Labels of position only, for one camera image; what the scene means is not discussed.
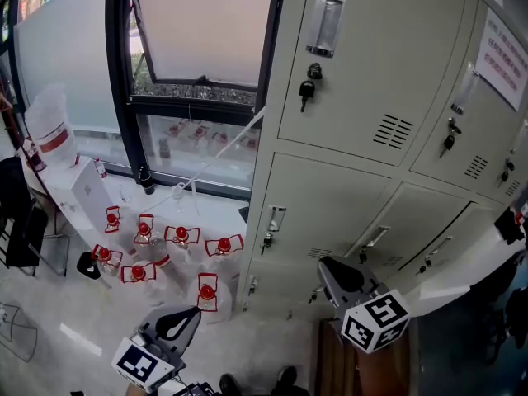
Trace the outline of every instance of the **red cap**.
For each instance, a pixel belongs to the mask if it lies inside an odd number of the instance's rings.
[[[149,232],[150,232],[150,227],[149,227],[149,225],[146,224],[146,223],[144,223],[144,222],[139,223],[139,227],[138,227],[138,229],[139,229],[139,232],[140,232],[141,234],[149,234]]]
[[[200,297],[205,300],[213,299],[216,296],[216,290],[209,285],[203,285],[200,287]]]
[[[132,276],[140,281],[141,279],[143,279],[145,276],[147,275],[147,273],[145,272],[145,269],[142,267],[142,266],[133,266],[132,267]]]
[[[108,223],[113,224],[117,221],[117,216],[114,213],[109,213],[106,217]]]
[[[218,249],[220,251],[227,252],[229,249],[231,249],[231,242],[227,238],[220,238],[218,241]]]
[[[189,234],[187,233],[187,230],[185,228],[177,228],[176,237],[178,239],[181,239],[182,241],[185,241],[187,240],[187,238],[189,238]]]
[[[99,250],[99,258],[101,258],[102,260],[107,260],[108,258],[110,258],[110,251],[108,251],[108,249],[106,249],[105,247],[101,247],[101,249]]]

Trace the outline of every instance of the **paper sign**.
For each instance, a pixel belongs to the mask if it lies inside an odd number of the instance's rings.
[[[528,78],[528,54],[491,9],[488,9],[475,68],[519,111]]]

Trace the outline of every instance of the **white floor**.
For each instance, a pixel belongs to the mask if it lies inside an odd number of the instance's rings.
[[[71,227],[64,231],[73,234]],[[20,306],[38,328],[37,347],[29,363],[0,346],[0,396],[59,396],[79,390],[87,396],[125,394],[127,382],[113,371],[111,358],[121,338],[130,335],[149,308],[119,298],[79,274],[75,266],[85,250],[83,240],[73,236],[66,278],[42,263],[33,278],[0,265],[0,302]],[[68,330],[82,339],[73,340],[64,333]],[[201,324],[183,356],[188,366],[181,377],[187,383],[207,381],[218,390],[219,377],[229,372],[245,393],[265,394],[284,365],[295,365],[298,385],[308,388],[316,330],[314,323],[259,318],[252,313],[228,323]],[[9,346],[2,336],[0,343]],[[18,350],[28,352],[23,346]]]

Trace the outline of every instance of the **window frame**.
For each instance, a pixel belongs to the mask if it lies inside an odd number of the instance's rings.
[[[182,79],[160,80],[153,75],[153,64],[149,46],[141,23],[139,0],[106,0],[106,51],[112,95],[115,103],[115,113],[121,130],[125,150],[129,156],[134,178],[139,182],[139,167],[148,166],[148,160],[143,148],[139,132],[141,116],[164,116],[172,118],[187,118],[192,113],[193,120],[211,121],[245,127],[265,105],[268,83],[271,74],[271,64],[275,51],[276,35],[281,16],[282,0],[270,0],[267,15],[266,33],[262,49],[261,67],[257,87],[241,87],[233,84],[216,82],[196,83]],[[251,106],[225,101],[199,100],[182,97],[141,96],[132,93],[133,79],[136,72],[132,71],[130,57],[129,21],[130,10],[134,11],[138,25],[139,37],[144,51],[144,61],[151,73],[153,83],[177,83],[187,85],[206,85],[215,87],[230,87],[238,90],[257,92],[256,104]],[[256,128],[262,127],[260,120]],[[170,173],[151,171],[155,182],[163,185],[176,185],[187,182],[188,177],[178,177]],[[196,190],[211,195],[248,200],[251,197],[251,187],[242,188],[227,184],[196,180]]]

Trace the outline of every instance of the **black shoe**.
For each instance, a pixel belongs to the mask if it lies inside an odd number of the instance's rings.
[[[240,386],[231,374],[224,374],[220,377],[220,392],[228,396],[242,396]]]
[[[279,373],[279,379],[277,380],[277,388],[287,388],[295,384],[297,380],[297,369],[294,366],[286,366]]]

